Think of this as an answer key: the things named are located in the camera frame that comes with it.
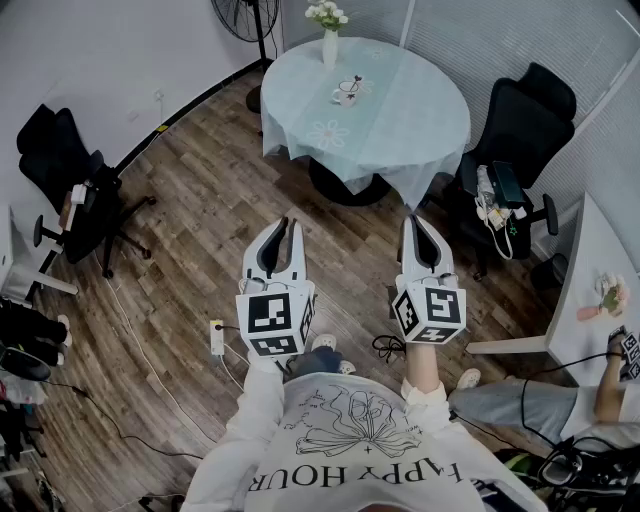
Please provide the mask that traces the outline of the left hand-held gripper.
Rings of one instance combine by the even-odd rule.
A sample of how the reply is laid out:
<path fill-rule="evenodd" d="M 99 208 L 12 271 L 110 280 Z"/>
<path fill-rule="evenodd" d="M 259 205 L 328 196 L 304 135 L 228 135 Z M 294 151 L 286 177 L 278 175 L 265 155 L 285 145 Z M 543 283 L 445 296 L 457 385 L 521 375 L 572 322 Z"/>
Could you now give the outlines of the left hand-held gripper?
<path fill-rule="evenodd" d="M 304 235 L 296 219 L 287 217 L 264 228 L 243 256 L 241 292 L 236 296 L 242 340 L 258 357 L 285 357 L 305 351 L 315 314 L 315 285 L 307 279 Z M 277 266 L 287 234 L 287 258 Z"/>

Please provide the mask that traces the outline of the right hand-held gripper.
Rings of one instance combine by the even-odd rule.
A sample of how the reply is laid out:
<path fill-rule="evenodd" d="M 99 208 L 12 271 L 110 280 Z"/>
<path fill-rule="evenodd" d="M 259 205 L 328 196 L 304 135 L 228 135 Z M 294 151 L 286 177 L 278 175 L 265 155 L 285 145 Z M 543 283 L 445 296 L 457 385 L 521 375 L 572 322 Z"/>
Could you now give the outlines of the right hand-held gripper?
<path fill-rule="evenodd" d="M 425 219 L 409 215 L 401 228 L 399 262 L 404 275 L 396 277 L 397 296 L 391 308 L 404 342 L 447 344 L 466 327 L 466 291 L 452 273 L 449 244 Z M 425 267 L 441 275 L 405 276 L 421 274 Z"/>

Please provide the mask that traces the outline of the white mug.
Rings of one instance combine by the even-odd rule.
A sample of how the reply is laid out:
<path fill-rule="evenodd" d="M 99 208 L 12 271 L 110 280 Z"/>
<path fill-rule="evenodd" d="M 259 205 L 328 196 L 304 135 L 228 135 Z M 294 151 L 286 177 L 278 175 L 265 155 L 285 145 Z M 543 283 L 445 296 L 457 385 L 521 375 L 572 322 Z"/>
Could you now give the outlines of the white mug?
<path fill-rule="evenodd" d="M 359 91 L 359 84 L 355 80 L 346 80 L 339 83 L 331 95 L 331 102 L 342 107 L 351 107 L 355 104 Z"/>

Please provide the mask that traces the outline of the person's right forearm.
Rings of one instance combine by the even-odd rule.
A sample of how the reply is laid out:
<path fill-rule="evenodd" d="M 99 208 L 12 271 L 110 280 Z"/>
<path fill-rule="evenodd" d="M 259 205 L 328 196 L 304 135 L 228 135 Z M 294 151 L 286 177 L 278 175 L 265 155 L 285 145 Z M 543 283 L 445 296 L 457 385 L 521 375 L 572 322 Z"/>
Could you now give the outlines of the person's right forearm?
<path fill-rule="evenodd" d="M 406 345 L 406 373 L 401 386 L 406 412 L 431 430 L 450 422 L 449 404 L 433 345 Z"/>

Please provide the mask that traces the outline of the person's left forearm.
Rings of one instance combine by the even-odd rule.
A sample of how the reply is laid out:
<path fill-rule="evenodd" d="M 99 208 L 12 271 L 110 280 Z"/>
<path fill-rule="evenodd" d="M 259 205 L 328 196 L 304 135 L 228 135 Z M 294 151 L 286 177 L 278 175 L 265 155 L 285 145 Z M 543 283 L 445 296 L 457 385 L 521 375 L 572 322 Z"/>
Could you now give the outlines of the person's left forearm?
<path fill-rule="evenodd" d="M 248 354 L 249 368 L 238 398 L 238 411 L 228 421 L 223 441 L 269 443 L 284 414 L 283 373 L 273 359 Z"/>

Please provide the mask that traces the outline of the black table base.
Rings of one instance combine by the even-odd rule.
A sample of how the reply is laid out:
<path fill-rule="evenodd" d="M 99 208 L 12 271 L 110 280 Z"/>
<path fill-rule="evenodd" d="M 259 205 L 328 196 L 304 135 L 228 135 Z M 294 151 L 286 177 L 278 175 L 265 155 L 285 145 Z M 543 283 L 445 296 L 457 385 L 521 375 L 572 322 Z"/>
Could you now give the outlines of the black table base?
<path fill-rule="evenodd" d="M 335 174 L 313 158 L 309 161 L 308 172 L 313 186 L 320 194 L 343 206 L 369 206 L 380 201 L 391 190 L 389 183 L 380 175 L 374 174 L 370 184 L 354 194 Z"/>

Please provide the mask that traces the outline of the dark green box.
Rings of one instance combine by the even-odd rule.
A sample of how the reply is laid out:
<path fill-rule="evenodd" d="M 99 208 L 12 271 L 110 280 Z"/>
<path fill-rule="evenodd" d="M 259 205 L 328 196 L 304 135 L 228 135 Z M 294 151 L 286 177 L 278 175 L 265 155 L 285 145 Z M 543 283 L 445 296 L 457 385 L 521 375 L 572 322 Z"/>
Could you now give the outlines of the dark green box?
<path fill-rule="evenodd" d="M 494 161 L 489 173 L 497 204 L 500 207 L 517 209 L 526 203 L 523 189 L 509 163 Z"/>

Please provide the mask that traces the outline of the light blue flowered tablecloth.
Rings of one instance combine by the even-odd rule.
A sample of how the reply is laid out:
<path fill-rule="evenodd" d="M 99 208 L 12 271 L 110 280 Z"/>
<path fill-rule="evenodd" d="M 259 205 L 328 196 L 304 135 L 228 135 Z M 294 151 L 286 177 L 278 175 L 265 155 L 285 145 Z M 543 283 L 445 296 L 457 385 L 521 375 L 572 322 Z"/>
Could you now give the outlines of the light blue flowered tablecloth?
<path fill-rule="evenodd" d="M 339 83 L 355 75 L 355 104 L 333 104 Z M 360 37 L 340 38 L 332 71 L 319 40 L 276 59 L 262 81 L 261 122 L 264 154 L 311 157 L 353 193 L 378 174 L 411 210 L 437 173 L 456 172 L 471 131 L 462 93 L 436 65 Z"/>

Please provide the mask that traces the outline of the black office chair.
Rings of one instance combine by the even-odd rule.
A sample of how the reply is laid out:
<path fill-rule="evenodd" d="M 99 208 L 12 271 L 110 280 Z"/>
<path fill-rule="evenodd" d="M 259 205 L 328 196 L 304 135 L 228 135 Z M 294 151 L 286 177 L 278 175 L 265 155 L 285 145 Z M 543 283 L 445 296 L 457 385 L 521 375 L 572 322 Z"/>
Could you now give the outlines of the black office chair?
<path fill-rule="evenodd" d="M 552 197 L 542 195 L 536 210 L 527 191 L 546 165 L 573 137 L 576 97 L 571 87 L 539 63 L 529 64 L 524 75 L 514 80 L 498 79 L 492 90 L 487 119 L 476 146 L 463 154 L 454 177 L 440 196 L 429 193 L 427 202 L 441 207 L 449 218 L 452 236 L 471 246 L 477 258 L 476 281 L 487 275 L 489 255 L 525 260 L 531 253 L 531 226 L 546 223 L 547 233 L 558 234 L 558 214 Z M 510 173 L 508 188 L 523 201 L 506 205 L 522 209 L 524 217 L 512 214 L 498 229 L 489 216 L 483 218 L 478 197 L 477 170 L 484 166 Z"/>
<path fill-rule="evenodd" d="M 125 205 L 118 174 L 106 165 L 100 151 L 88 152 L 69 109 L 55 112 L 40 105 L 18 133 L 16 144 L 21 173 L 45 195 L 61 221 L 61 231 L 56 233 L 38 217 L 35 246 L 48 238 L 71 264 L 103 246 L 102 275 L 107 279 L 113 277 L 110 259 L 116 239 L 140 251 L 143 258 L 151 257 L 151 251 L 131 238 L 123 226 L 140 208 L 154 205 L 156 198 L 144 196 L 130 207 Z M 83 205 L 71 204 L 71 191 L 77 184 L 88 186 Z"/>

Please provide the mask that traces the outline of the white desk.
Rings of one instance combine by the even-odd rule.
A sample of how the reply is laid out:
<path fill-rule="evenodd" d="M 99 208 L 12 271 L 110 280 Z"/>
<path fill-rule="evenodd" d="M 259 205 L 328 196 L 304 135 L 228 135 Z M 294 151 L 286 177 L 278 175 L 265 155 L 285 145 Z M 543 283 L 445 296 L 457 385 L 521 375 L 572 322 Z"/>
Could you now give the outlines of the white desk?
<path fill-rule="evenodd" d="M 604 312 L 589 320 L 579 320 L 581 308 L 599 304 L 596 282 L 606 272 L 624 278 L 629 289 L 624 311 L 618 316 Z M 585 195 L 577 214 L 568 271 L 546 333 L 472 342 L 466 351 L 475 355 L 547 353 L 556 363 L 567 366 L 578 385 L 595 386 L 606 366 L 605 358 L 595 355 L 604 351 L 610 332 L 621 325 L 640 333 L 640 277 L 604 214 L 591 196 Z"/>

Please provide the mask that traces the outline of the pink vase with flowers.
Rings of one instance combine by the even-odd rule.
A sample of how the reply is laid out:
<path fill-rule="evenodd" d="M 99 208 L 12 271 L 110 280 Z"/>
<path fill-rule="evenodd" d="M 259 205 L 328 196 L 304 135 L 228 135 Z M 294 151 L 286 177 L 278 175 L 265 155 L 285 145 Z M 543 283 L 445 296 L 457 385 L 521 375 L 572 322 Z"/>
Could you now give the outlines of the pink vase with flowers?
<path fill-rule="evenodd" d="M 577 311 L 579 321 L 588 321 L 604 312 L 612 317 L 618 317 L 624 312 L 630 291 L 622 275 L 610 272 L 602 274 L 595 282 L 595 290 L 600 294 L 598 305 L 580 308 Z"/>

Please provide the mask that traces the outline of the person's white printed shirt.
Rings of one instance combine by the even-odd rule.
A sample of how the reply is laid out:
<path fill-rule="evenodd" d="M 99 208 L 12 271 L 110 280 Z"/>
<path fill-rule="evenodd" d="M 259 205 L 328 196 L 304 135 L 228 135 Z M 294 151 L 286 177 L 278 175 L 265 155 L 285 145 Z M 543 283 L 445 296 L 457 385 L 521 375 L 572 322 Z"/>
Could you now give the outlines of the person's white printed shirt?
<path fill-rule="evenodd" d="M 181 512 L 548 512 L 462 425 L 429 429 L 401 393 L 331 373 L 283 384 L 271 441 L 223 436 Z"/>

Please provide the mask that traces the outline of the white vase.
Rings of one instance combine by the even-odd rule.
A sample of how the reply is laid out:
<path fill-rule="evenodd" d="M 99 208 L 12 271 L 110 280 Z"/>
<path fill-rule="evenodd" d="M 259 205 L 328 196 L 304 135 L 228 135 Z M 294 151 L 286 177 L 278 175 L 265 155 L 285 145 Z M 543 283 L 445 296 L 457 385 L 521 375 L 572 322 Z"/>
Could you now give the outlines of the white vase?
<path fill-rule="evenodd" d="M 325 30 L 322 44 L 322 57 L 324 66 L 328 71 L 332 71 L 336 64 L 338 55 L 338 39 L 338 32 L 336 30 Z"/>

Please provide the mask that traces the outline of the black standing fan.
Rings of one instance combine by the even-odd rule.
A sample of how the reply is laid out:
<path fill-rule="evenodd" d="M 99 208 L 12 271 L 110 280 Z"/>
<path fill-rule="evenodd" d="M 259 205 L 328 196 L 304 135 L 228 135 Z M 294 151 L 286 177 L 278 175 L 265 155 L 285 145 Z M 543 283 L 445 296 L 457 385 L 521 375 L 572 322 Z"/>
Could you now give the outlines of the black standing fan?
<path fill-rule="evenodd" d="M 281 0 L 210 0 L 222 23 L 233 36 L 247 43 L 257 43 L 260 68 L 266 74 L 273 62 L 267 57 L 265 42 L 273 36 Z"/>

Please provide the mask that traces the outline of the white flower bouquet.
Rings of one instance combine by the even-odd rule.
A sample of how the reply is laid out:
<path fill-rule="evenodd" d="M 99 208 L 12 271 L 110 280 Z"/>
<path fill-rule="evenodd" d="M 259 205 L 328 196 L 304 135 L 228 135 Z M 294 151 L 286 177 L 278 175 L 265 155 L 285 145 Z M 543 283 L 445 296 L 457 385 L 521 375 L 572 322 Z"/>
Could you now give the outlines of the white flower bouquet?
<path fill-rule="evenodd" d="M 333 32 L 349 22 L 349 17 L 332 0 L 309 0 L 304 15 L 323 29 Z"/>

